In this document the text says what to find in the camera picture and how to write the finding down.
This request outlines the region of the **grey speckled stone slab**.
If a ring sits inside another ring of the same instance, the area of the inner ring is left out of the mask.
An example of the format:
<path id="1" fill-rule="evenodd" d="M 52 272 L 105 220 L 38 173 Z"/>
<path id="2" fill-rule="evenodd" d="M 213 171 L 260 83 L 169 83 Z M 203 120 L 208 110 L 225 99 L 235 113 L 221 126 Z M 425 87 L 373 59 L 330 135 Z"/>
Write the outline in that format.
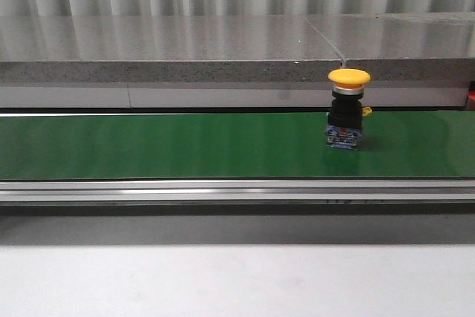
<path id="1" fill-rule="evenodd" d="M 320 82 L 340 65 L 302 16 L 4 16 L 3 83 Z"/>

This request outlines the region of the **aluminium conveyor frame rail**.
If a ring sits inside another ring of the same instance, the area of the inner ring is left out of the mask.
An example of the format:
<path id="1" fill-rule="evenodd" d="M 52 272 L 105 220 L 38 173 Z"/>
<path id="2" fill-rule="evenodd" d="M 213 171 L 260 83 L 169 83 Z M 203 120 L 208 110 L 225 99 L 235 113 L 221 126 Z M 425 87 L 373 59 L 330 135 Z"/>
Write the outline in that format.
<path id="1" fill-rule="evenodd" d="M 473 202 L 472 179 L 4 181 L 3 206 Z"/>

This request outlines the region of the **green conveyor belt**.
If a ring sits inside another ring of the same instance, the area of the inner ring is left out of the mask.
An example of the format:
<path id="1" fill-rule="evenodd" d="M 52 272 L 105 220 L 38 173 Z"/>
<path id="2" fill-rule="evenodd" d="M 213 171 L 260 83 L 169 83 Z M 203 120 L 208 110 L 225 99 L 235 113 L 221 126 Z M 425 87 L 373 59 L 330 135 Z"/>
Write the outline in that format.
<path id="1" fill-rule="evenodd" d="M 376 111 L 357 151 L 320 112 L 4 117 L 4 180 L 474 176 L 474 114 Z"/>

